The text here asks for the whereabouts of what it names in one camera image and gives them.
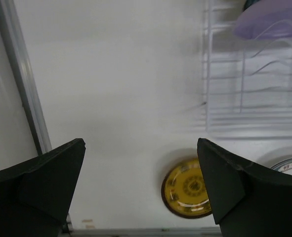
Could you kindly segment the yellow brown patterned plate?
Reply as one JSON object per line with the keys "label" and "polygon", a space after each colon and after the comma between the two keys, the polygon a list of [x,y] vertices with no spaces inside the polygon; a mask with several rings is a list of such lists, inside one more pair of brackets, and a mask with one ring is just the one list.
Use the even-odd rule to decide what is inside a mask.
{"label": "yellow brown patterned plate", "polygon": [[212,214],[198,158],[177,163],[166,174],[161,185],[166,208],[185,219],[199,219]]}

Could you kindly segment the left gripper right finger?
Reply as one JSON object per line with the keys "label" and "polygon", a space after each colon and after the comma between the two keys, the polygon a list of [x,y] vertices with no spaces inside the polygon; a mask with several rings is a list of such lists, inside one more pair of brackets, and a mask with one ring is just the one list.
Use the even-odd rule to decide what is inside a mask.
{"label": "left gripper right finger", "polygon": [[292,237],[292,175],[206,138],[197,153],[214,221],[224,237]]}

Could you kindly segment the white wire dish rack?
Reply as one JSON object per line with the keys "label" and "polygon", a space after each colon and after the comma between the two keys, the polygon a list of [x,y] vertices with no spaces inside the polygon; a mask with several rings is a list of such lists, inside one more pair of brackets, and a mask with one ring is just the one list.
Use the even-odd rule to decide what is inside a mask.
{"label": "white wire dish rack", "polygon": [[255,2],[206,3],[206,130],[223,139],[292,139],[292,38],[247,40],[233,33]]}

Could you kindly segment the purple plastic plate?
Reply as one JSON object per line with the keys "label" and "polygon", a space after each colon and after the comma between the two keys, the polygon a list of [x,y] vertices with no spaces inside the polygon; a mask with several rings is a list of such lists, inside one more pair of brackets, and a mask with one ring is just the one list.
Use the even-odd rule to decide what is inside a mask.
{"label": "purple plastic plate", "polygon": [[245,40],[292,38],[292,0],[259,0],[245,7],[233,33]]}

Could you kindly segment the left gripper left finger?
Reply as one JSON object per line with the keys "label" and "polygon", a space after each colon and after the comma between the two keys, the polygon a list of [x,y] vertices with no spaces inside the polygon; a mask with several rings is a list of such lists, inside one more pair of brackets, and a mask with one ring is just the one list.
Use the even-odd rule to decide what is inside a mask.
{"label": "left gripper left finger", "polygon": [[85,155],[74,139],[0,170],[0,237],[56,237],[66,223]]}

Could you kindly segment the green rim white plate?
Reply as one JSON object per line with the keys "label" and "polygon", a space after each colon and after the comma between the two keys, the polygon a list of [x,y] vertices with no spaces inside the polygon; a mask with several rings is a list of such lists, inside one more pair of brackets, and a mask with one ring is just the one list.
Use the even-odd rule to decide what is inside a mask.
{"label": "green rim white plate", "polygon": [[282,147],[259,157],[257,163],[275,171],[292,175],[292,147]]}

